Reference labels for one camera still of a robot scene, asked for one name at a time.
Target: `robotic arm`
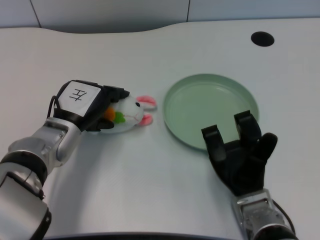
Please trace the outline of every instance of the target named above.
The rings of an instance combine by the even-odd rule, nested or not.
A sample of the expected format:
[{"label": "robotic arm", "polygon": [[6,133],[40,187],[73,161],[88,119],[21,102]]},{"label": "robotic arm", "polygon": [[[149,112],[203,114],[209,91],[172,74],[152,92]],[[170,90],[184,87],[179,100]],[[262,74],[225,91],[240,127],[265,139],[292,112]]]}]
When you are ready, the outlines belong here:
[{"label": "robotic arm", "polygon": [[[0,162],[1,240],[44,237],[51,223],[51,213],[42,201],[47,176],[69,159],[84,130],[113,128],[101,116],[110,103],[128,96],[123,88],[73,80],[52,97],[44,125],[32,136],[12,143]],[[56,107],[50,117],[52,105]],[[235,142],[224,144],[217,126],[202,130],[211,163],[237,196],[233,208],[248,240],[297,240],[263,189],[264,167],[276,137],[261,137],[252,118],[248,112],[235,116],[240,134]]]},{"label": "robotic arm", "polygon": [[[110,103],[128,95],[123,88],[73,80],[52,97],[44,125],[12,143],[0,163],[0,239],[44,237],[51,223],[51,213],[42,201],[47,176],[69,159],[84,130],[113,128],[101,116]],[[49,117],[53,103],[56,108]]]}]

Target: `white plush rabbit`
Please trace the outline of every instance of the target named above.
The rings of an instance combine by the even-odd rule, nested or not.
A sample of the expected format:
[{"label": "white plush rabbit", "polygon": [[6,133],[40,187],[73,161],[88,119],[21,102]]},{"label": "white plush rabbit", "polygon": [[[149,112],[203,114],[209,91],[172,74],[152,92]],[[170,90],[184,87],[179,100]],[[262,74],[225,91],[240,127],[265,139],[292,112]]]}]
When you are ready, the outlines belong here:
[{"label": "white plush rabbit", "polygon": [[145,114],[144,110],[153,110],[157,107],[156,100],[151,96],[139,96],[134,98],[129,95],[119,102],[112,103],[104,112],[104,119],[112,121],[114,127],[101,129],[101,133],[122,133],[133,126],[146,126],[152,123],[151,114]]}]

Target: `pink rabbit ear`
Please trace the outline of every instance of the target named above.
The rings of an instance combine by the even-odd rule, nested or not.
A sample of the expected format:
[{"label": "pink rabbit ear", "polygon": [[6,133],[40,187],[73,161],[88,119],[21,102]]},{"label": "pink rabbit ear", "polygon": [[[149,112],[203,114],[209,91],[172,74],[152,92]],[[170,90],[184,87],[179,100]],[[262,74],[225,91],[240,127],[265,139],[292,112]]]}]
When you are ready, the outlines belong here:
[{"label": "pink rabbit ear", "polygon": [[152,110],[157,108],[157,102],[152,96],[138,96],[136,100],[145,110]]},{"label": "pink rabbit ear", "polygon": [[143,118],[141,120],[141,122],[138,123],[139,126],[147,126],[152,124],[154,118],[152,117],[151,114],[145,114],[143,115]]}]

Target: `white label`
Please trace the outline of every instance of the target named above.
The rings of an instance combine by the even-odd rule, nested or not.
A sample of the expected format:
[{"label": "white label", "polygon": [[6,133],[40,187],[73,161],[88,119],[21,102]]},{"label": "white label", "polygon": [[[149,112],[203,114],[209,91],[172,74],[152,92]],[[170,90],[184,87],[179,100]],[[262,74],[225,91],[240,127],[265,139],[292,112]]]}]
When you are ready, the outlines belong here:
[{"label": "white label", "polygon": [[72,81],[59,97],[60,107],[83,117],[100,91],[99,87]]}]

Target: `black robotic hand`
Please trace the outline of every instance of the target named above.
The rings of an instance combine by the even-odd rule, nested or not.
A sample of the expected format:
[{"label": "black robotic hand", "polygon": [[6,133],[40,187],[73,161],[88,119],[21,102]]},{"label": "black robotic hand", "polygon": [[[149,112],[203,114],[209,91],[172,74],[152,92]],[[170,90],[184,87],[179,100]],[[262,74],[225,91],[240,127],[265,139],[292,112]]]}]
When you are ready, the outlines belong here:
[{"label": "black robotic hand", "polygon": [[272,133],[261,135],[250,113],[234,115],[239,140],[224,143],[217,125],[202,129],[211,164],[222,182],[236,196],[262,190],[265,166],[278,138]]},{"label": "black robotic hand", "polygon": [[75,124],[81,132],[112,129],[114,123],[102,116],[111,103],[117,103],[129,94],[123,88],[72,80],[64,84],[58,94],[51,98],[47,117],[51,115],[54,105],[53,117]]}]

